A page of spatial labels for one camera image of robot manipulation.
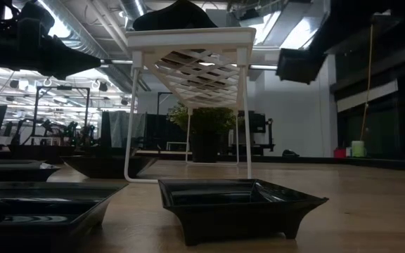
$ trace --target white wall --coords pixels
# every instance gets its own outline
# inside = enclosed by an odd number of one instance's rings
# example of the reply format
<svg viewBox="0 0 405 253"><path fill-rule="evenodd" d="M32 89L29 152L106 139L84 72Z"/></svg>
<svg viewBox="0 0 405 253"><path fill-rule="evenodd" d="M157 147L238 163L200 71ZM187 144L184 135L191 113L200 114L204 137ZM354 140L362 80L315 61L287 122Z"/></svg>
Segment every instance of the white wall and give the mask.
<svg viewBox="0 0 405 253"><path fill-rule="evenodd" d="M281 156L291 149L304 157L332 157L337 146L337 112L329 84L335 82L335 62L327 59L310 85L281 81L275 72L264 71L255 82L255 111L272 118L276 144L271 153ZM266 134L255 134L267 143Z"/></svg>
<svg viewBox="0 0 405 253"><path fill-rule="evenodd" d="M159 107L159 114L166 115L168 114L168 109L173 108L177 104L178 99L172 94L162 94L160 101L162 103ZM139 93L137 106L137 113L143 114L147 112L148 114L157 114L158 93L154 91Z"/></svg>

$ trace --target black shoe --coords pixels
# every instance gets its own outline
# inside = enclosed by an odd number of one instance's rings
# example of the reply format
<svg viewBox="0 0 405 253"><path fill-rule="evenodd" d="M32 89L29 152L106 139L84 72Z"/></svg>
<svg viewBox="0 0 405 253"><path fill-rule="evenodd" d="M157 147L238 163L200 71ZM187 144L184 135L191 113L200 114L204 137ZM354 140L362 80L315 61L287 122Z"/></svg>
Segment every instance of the black shoe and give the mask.
<svg viewBox="0 0 405 253"><path fill-rule="evenodd" d="M188 0L174 4L137 18L132 25L136 31L175 30L217 27L201 8Z"/></svg>

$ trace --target plant pot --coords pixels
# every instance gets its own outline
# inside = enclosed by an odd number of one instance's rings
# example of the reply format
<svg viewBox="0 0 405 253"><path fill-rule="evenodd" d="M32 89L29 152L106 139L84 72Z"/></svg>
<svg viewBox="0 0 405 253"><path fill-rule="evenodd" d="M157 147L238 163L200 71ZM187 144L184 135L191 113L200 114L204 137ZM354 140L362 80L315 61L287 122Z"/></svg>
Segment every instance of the plant pot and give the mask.
<svg viewBox="0 0 405 253"><path fill-rule="evenodd" d="M219 134L191 134L193 162L217 162Z"/></svg>

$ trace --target spotlight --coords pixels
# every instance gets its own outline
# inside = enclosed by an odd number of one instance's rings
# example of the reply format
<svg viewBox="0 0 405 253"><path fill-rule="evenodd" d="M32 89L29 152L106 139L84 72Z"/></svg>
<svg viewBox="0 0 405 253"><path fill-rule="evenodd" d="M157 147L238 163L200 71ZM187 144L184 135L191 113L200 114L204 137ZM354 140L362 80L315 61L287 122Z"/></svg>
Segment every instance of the spotlight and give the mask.
<svg viewBox="0 0 405 253"><path fill-rule="evenodd" d="M127 98L122 98L121 99L121 104L122 105L127 105L127 103L128 103Z"/></svg>
<svg viewBox="0 0 405 253"><path fill-rule="evenodd" d="M18 89L18 85L19 85L19 84L20 84L20 81L18 81L18 80L12 80L11 83L9 84L9 86L10 86L11 88Z"/></svg>
<svg viewBox="0 0 405 253"><path fill-rule="evenodd" d="M99 84L99 90L106 92L106 91L108 90L108 88L107 88L107 82L101 82L101 83Z"/></svg>

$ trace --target green plant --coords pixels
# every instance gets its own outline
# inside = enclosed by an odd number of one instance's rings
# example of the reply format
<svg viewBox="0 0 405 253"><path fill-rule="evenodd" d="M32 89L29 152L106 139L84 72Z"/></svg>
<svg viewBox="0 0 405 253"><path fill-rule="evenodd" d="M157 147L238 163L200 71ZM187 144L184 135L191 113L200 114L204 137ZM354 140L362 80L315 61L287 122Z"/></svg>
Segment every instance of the green plant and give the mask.
<svg viewBox="0 0 405 253"><path fill-rule="evenodd" d="M178 103L168 115L168 119L187 131L187 107ZM191 134L225 134L236 125L236 116L228 108L198 108L193 110L190 123Z"/></svg>

